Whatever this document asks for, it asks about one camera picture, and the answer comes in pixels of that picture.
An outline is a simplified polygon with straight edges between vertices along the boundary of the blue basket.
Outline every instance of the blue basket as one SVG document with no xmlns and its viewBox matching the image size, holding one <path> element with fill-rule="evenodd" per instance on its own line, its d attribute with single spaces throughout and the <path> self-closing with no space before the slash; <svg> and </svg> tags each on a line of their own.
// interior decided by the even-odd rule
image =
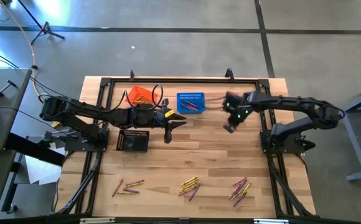
<svg viewBox="0 0 361 224">
<path fill-rule="evenodd" d="M 189 110 L 183 105 L 190 105 L 185 101 L 191 102 L 197 106 L 197 111 Z M 205 111 L 205 97 L 204 93 L 177 93 L 176 94 L 177 110 L 180 113 L 203 113 Z"/>
</svg>

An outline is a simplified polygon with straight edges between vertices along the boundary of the wooden tabletop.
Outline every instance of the wooden tabletop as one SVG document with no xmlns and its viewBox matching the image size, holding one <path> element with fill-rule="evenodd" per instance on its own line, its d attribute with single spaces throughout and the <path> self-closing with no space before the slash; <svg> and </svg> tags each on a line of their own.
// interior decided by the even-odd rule
<svg viewBox="0 0 361 224">
<path fill-rule="evenodd" d="M 85 77 L 81 101 L 96 104 L 100 79 Z M 285 79 L 272 78 L 269 81 L 272 95 L 288 95 Z M 133 85 L 151 90 L 154 84 L 116 83 L 112 107 L 118 104 L 123 91 L 129 92 Z M 258 114 L 251 114 L 236 132 L 230 134 L 222 128 L 228 115 L 218 109 L 208 110 L 218 108 L 222 103 L 221 100 L 208 99 L 224 96 L 226 91 L 241 95 L 254 91 L 255 87 L 231 83 L 162 83 L 162 86 L 164 97 L 169 99 L 169 107 L 173 110 L 176 111 L 178 92 L 204 92 L 207 110 L 202 114 L 182 114 L 187 117 L 187 124 L 173 130 L 170 144 L 164 144 L 163 129 L 142 129 L 150 131 L 147 153 L 115 151 L 119 129 L 109 125 L 109 146 L 100 169 L 93 216 L 275 217 L 268 163 L 259 141 L 261 123 Z M 120 107 L 128 107 L 128 104 L 122 102 Z M 275 111 L 275 114 L 278 123 L 294 120 L 290 111 Z M 84 160 L 85 153 L 76 152 L 64 164 L 57 210 L 78 188 Z M 315 213 L 304 164 L 293 154 L 285 154 L 284 163 L 291 190 L 308 211 Z M 194 176 L 199 177 L 201 187 L 189 202 L 190 194 L 178 196 L 178 191 L 183 182 Z M 232 207 L 234 201 L 227 197 L 233 192 L 232 184 L 243 176 L 252 182 L 251 187 L 245 199 Z M 124 179 L 125 183 L 144 179 L 145 183 L 134 187 L 141 192 L 138 195 L 116 195 L 112 198 L 111 194 L 120 179 Z M 285 211 L 283 192 L 279 191 L 279 194 Z M 89 189 L 85 194 L 84 207 L 88 196 Z"/>
</svg>

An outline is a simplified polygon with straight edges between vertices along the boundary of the orange basket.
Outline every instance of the orange basket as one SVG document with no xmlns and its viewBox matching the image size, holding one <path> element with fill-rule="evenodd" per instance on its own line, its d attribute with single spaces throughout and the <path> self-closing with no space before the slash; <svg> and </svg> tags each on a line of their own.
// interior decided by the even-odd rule
<svg viewBox="0 0 361 224">
<path fill-rule="evenodd" d="M 151 91 L 142 88 L 140 86 L 133 86 L 131 92 L 128 94 L 129 100 L 133 105 L 138 103 L 153 103 L 151 98 Z M 154 101 L 157 103 L 158 94 L 154 94 Z"/>
</svg>

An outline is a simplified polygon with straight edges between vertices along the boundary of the gray floor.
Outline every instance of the gray floor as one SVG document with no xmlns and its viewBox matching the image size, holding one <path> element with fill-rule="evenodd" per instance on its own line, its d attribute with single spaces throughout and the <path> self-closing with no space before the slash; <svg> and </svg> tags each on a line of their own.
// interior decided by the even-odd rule
<svg viewBox="0 0 361 224">
<path fill-rule="evenodd" d="M 40 22 L 48 20 L 53 26 L 258 27 L 253 0 L 24 2 Z M 261 6 L 269 29 L 361 29 L 361 0 L 261 0 Z M 35 25 L 16 1 L 11 9 L 22 25 Z M 0 19 L 5 18 L 8 15 L 0 7 Z M 0 26 L 13 25 L 11 19 L 0 22 Z M 136 75 L 219 77 L 231 67 L 237 77 L 268 76 L 259 34 L 60 34 L 66 40 L 46 35 L 34 45 L 38 79 L 74 98 L 85 75 L 128 75 L 131 69 Z M 27 35 L 33 38 L 36 33 Z M 286 79 L 290 95 L 344 106 L 361 91 L 361 35 L 268 35 L 268 42 L 275 75 Z M 32 63 L 20 32 L 0 31 L 0 54 L 20 67 Z M 39 114 L 40 103 L 30 86 L 21 109 Z M 25 136 L 42 134 L 45 128 L 19 114 L 13 131 Z M 361 180 L 345 178 L 360 171 L 360 166 L 344 125 L 306 134 L 317 143 L 306 153 L 317 214 L 361 221 Z M 20 186 L 14 199 L 19 211 L 0 212 L 0 218 L 47 214 L 53 194 L 53 185 Z"/>
</svg>

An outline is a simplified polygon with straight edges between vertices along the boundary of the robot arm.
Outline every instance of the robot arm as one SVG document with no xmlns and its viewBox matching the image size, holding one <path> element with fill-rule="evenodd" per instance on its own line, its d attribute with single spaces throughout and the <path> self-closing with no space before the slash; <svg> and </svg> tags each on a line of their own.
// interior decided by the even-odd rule
<svg viewBox="0 0 361 224">
<path fill-rule="evenodd" d="M 81 103 L 78 100 L 64 96 L 50 96 L 45 99 L 40 117 L 46 121 L 58 121 L 64 126 L 81 132 L 82 136 L 91 141 L 98 141 L 101 137 L 100 127 L 96 124 L 87 124 L 77 116 L 107 121 L 120 129 L 128 128 L 164 128 L 164 142 L 170 143 L 171 131 L 186 122 L 171 122 L 183 120 L 185 117 L 175 114 L 167 107 L 168 99 L 162 102 L 159 110 L 150 109 L 151 104 L 141 104 L 134 107 L 112 110 L 103 110 L 94 105 Z"/>
<path fill-rule="evenodd" d="M 308 129 L 335 128 L 338 121 L 344 117 L 344 115 L 339 114 L 339 111 L 342 110 L 334 105 L 311 97 L 269 96 L 258 91 L 236 96 L 228 92 L 223 102 L 223 110 L 230 113 L 230 117 L 228 123 L 223 127 L 232 133 L 252 112 L 268 109 L 300 111 L 308 115 L 307 118 L 289 124 L 275 124 L 271 138 L 278 141 L 284 141 L 290 134 L 300 133 Z"/>
</svg>

